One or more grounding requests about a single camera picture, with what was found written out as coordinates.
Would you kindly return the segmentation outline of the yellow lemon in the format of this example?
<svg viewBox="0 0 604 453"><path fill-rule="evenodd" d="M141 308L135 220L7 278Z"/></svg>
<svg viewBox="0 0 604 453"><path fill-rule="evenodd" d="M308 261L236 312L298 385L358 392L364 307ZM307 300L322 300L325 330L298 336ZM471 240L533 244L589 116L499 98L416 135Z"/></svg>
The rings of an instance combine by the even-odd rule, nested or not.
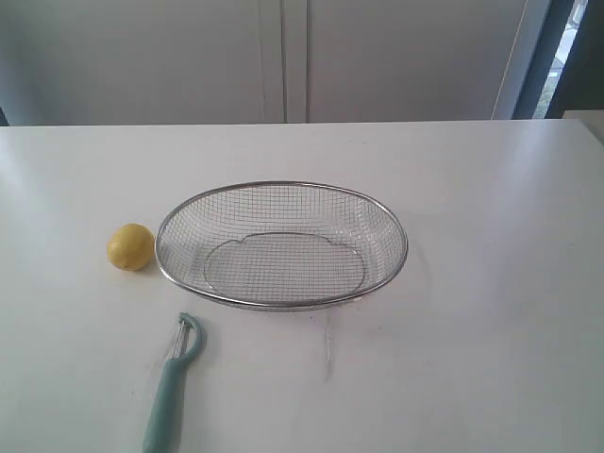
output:
<svg viewBox="0 0 604 453"><path fill-rule="evenodd" d="M118 228L107 245L109 262L116 268L136 272L154 258L155 237L140 224L126 224Z"/></svg>

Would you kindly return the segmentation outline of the teal handled peeler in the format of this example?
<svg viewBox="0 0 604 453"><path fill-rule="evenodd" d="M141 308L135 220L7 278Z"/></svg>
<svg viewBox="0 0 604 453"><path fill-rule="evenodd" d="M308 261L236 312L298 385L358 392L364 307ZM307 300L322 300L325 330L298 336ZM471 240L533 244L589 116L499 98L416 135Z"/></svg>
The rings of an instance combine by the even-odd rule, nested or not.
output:
<svg viewBox="0 0 604 453"><path fill-rule="evenodd" d="M175 452L179 447L188 370L204 347L204 331L181 312L172 354L164 363L143 436L143 452Z"/></svg>

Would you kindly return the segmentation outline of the white side table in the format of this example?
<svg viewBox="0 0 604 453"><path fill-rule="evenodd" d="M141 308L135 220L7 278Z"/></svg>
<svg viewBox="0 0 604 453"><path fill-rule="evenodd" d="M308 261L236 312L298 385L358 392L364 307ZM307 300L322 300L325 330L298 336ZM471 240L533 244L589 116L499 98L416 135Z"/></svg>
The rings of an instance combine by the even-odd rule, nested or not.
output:
<svg viewBox="0 0 604 453"><path fill-rule="evenodd" d="M564 119L581 121L594 136L604 141L604 110L603 109L570 109L563 114Z"/></svg>

